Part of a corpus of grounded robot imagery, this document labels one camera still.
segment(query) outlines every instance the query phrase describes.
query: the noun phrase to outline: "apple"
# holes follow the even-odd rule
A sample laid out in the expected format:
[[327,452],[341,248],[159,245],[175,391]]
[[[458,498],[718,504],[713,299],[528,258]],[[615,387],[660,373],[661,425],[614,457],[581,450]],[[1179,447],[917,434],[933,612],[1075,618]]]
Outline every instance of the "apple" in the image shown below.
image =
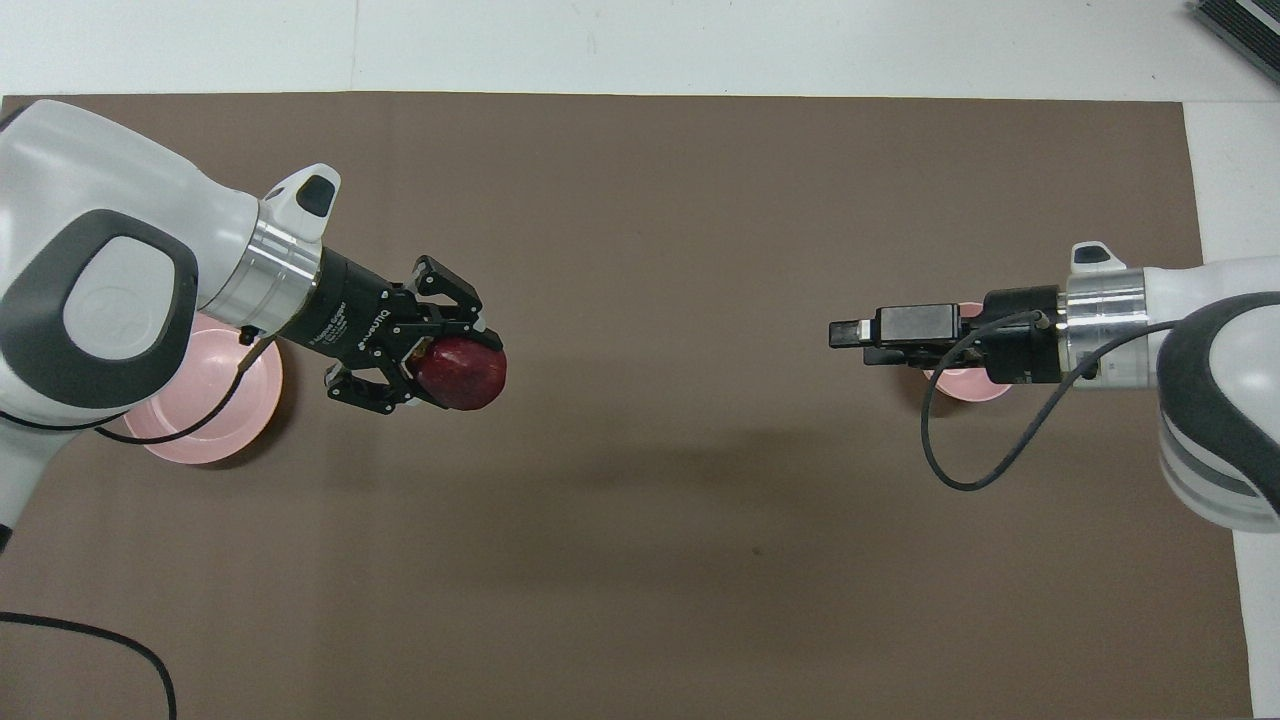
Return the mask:
[[454,410],[479,410],[507,384],[507,355],[466,337],[431,341],[406,365],[422,389]]

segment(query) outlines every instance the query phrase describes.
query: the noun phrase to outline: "pink bowl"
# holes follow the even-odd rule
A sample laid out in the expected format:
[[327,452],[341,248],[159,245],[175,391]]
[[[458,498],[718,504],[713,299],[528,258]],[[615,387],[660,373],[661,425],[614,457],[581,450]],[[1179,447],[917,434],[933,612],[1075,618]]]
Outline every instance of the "pink bowl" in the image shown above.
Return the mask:
[[[124,415],[134,437],[157,437],[196,423],[223,398],[236,365],[248,352],[239,331],[196,315],[187,355],[178,373],[157,395]],[[250,366],[230,402],[207,425],[184,438],[145,445],[155,455],[187,465],[228,457],[253,441],[275,414],[284,368],[273,345]]]
[[[979,313],[982,313],[982,302],[960,304],[961,318],[975,318]],[[925,370],[924,377],[932,378],[933,372]],[[965,402],[995,400],[1009,392],[1009,387],[991,382],[987,378],[987,370],[982,368],[942,370],[942,379],[938,380],[938,389],[943,395]]]

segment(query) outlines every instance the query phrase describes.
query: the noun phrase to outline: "white table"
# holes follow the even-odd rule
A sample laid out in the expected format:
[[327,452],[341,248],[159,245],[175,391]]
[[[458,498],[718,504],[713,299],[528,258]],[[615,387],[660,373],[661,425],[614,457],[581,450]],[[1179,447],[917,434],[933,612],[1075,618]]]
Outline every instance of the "white table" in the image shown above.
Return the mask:
[[[1204,259],[1280,252],[1280,86],[1181,0],[0,0],[0,94],[346,90],[1180,101]],[[1280,715],[1280,537],[1235,555]]]

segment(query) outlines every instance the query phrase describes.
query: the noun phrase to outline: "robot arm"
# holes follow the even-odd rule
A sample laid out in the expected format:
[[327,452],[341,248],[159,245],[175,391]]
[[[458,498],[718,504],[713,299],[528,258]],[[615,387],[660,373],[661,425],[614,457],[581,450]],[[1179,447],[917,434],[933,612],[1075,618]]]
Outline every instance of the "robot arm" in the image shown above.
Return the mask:
[[977,318],[950,304],[881,307],[832,323],[828,345],[863,348],[868,365],[934,369],[961,338],[1033,311],[1039,323],[995,329],[954,366],[984,368],[996,383],[1059,383],[1108,342],[1176,322],[1108,352],[1075,387],[1157,387],[1161,466],[1174,492],[1220,525],[1280,532],[1277,291],[1280,258],[1130,269],[1087,242],[1073,249],[1061,288],[989,292]]
[[[406,366],[430,340],[500,350],[475,290],[431,258],[406,286],[323,246],[339,187],[312,165],[257,200],[50,100],[0,120],[0,547],[65,430],[177,373],[196,311],[337,359],[328,395],[381,414],[443,407]],[[420,297],[435,295],[452,304]],[[385,382],[351,373],[370,368]]]

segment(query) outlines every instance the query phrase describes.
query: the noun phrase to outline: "black cable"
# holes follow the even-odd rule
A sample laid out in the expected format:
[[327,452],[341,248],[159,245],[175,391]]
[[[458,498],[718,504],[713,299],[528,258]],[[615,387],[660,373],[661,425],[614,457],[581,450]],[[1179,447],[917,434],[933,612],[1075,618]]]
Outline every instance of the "black cable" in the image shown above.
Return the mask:
[[116,418],[123,418],[123,416],[124,416],[124,413],[118,413],[118,414],[111,415],[110,418],[108,418],[105,420],[93,420],[92,423],[84,423],[83,425],[46,425],[44,423],[32,423],[31,420],[23,420],[22,418],[17,418],[14,415],[10,415],[10,414],[5,413],[4,410],[0,410],[0,419],[9,420],[10,423],[13,423],[15,425],[22,425],[24,428],[31,428],[31,429],[35,429],[35,430],[54,430],[54,432],[63,432],[63,433],[70,433],[70,432],[78,432],[78,430],[87,430],[90,428],[96,428],[96,427],[101,425],[102,423],[110,423],[111,420],[115,420]]
[[146,657],[147,662],[155,666],[156,673],[160,674],[160,682],[164,683],[164,697],[165,702],[169,705],[169,720],[175,720],[178,717],[178,698],[173,691],[173,678],[169,676],[169,669],[164,666],[164,661],[160,660],[159,655],[138,641],[128,635],[122,635],[120,633],[113,633],[111,630],[104,630],[102,628],[95,628],[93,625],[86,625],[83,623],[73,623],[70,620],[60,620],[58,618],[45,618],[44,615],[27,615],[24,612],[0,612],[0,623],[14,623],[18,625],[68,630],[123,644],[142,657]]
[[1153,325],[1138,328],[1137,331],[1125,333],[1102,345],[1093,352],[1085,355],[1084,359],[1082,359],[1080,363],[1075,368],[1073,368],[1070,373],[1062,377],[1062,382],[1057,384],[1057,388],[1053,391],[1053,395],[1050,396],[1050,398],[1044,402],[1044,406],[1041,407],[1039,413],[1036,414],[1036,418],[1033,418],[1032,421],[1027,425],[1027,429],[1023,430],[1023,436],[1018,438],[1018,442],[1014,445],[1014,447],[1009,451],[1007,455],[1005,455],[1005,459],[1001,460],[1000,464],[996,465],[996,468],[992,471],[987,473],[982,479],[974,480],[972,483],[961,483],[959,480],[952,479],[951,475],[947,475],[946,471],[942,469],[942,466],[938,465],[938,460],[933,455],[933,443],[929,439],[929,411],[933,409],[933,397],[937,392],[938,380],[942,378],[942,370],[950,368],[951,364],[955,363],[956,357],[959,357],[961,352],[968,350],[970,346],[973,346],[982,338],[993,334],[1000,328],[1018,323],[1036,322],[1042,316],[1043,314],[1041,311],[1033,310],[1029,313],[1019,313],[1016,315],[1009,315],[1006,318],[996,320],[995,323],[983,325],[982,328],[965,336],[964,340],[957,342],[951,350],[947,351],[946,355],[942,356],[942,360],[938,361],[938,368],[933,373],[933,377],[929,378],[929,388],[924,392],[924,404],[920,407],[920,445],[924,446],[924,459],[929,462],[929,468],[933,470],[933,474],[937,475],[940,480],[942,480],[945,486],[959,491],[977,491],[996,482],[996,479],[1000,478],[1000,475],[1005,474],[1005,470],[1007,470],[1009,466],[1014,464],[1014,460],[1018,460],[1018,456],[1021,455],[1024,450],[1027,450],[1027,445],[1030,443],[1032,438],[1036,437],[1036,433],[1039,432],[1041,425],[1043,425],[1044,420],[1048,419],[1050,413],[1052,413],[1053,407],[1057,406],[1057,402],[1062,400],[1062,396],[1066,395],[1066,391],[1071,389],[1071,386],[1075,383],[1075,380],[1078,380],[1080,375],[1087,373],[1089,368],[1097,364],[1103,355],[1111,352],[1112,350],[1120,347],[1121,345],[1138,340],[1139,337],[1169,331],[1178,324],[1176,320],[1171,320],[1167,323],[1156,323]]
[[184,437],[189,436],[191,433],[198,430],[200,428],[204,428],[205,425],[207,425],[214,418],[218,416],[219,413],[223,411],[224,407],[227,407],[227,404],[232,401],[232,396],[236,395],[236,389],[239,388],[241,380],[244,379],[244,374],[248,372],[250,366],[252,366],[253,363],[257,361],[257,359],[264,352],[266,352],[266,348],[273,342],[275,342],[275,336],[274,334],[273,336],[266,336],[266,337],[264,337],[262,340],[257,341],[253,345],[253,347],[244,355],[244,357],[241,359],[239,364],[236,365],[236,377],[232,379],[230,387],[227,388],[227,393],[223,395],[223,398],[218,401],[218,405],[215,405],[214,409],[210,410],[207,415],[205,415],[200,420],[196,420],[195,424],[188,425],[188,427],[186,427],[186,428],[183,428],[183,429],[180,429],[178,432],[169,433],[166,436],[147,437],[147,438],[140,438],[140,437],[133,437],[133,436],[124,436],[124,434],[120,434],[120,433],[116,433],[116,432],[111,432],[111,430],[109,430],[106,428],[101,428],[101,427],[95,427],[93,432],[96,432],[97,434],[100,434],[102,437],[114,439],[116,442],[123,442],[125,445],[159,445],[161,442],[172,442],[172,441],[175,441],[175,439],[184,438]]

